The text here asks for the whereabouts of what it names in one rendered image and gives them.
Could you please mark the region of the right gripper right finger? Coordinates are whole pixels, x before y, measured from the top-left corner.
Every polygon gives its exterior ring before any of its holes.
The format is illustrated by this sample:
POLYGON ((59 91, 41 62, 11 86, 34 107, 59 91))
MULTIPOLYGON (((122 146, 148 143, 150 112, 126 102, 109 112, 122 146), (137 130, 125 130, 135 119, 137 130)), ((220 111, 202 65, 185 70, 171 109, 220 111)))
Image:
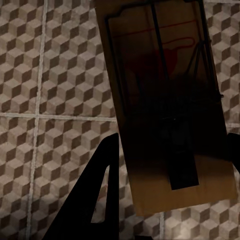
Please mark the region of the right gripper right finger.
POLYGON ((230 160, 240 173, 240 135, 228 133, 230 160))

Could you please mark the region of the mousetrap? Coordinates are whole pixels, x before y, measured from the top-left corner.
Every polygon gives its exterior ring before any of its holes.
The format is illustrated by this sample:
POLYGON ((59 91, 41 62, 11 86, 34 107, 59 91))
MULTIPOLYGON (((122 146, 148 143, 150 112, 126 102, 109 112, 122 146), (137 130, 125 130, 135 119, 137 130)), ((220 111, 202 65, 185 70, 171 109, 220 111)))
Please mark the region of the mousetrap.
POLYGON ((203 0, 93 0, 136 217, 238 198, 203 0))

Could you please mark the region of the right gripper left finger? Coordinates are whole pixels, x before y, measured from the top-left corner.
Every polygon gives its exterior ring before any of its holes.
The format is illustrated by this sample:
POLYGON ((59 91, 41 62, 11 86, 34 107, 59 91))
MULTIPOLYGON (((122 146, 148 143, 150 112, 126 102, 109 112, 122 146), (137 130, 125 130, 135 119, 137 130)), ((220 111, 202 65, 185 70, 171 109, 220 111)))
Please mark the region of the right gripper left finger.
POLYGON ((42 240, 119 240, 119 134, 104 138, 42 240), (105 220, 91 223, 109 166, 105 220))

